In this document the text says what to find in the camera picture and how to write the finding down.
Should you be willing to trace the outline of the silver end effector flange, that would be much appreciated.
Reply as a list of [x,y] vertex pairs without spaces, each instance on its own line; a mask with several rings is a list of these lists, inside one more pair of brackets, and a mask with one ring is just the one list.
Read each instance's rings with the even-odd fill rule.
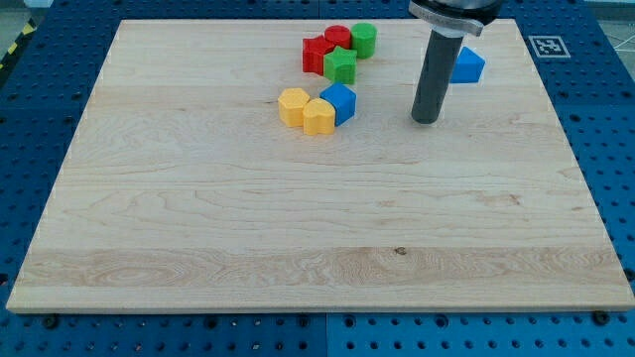
[[479,37],[499,15],[503,0],[411,0],[408,11],[447,37]]

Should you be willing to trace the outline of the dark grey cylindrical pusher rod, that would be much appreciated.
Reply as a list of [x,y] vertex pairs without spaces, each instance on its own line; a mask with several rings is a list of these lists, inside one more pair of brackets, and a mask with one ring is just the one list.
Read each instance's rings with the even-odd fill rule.
[[463,36],[432,30],[411,109],[416,122],[433,124],[439,119],[462,41]]

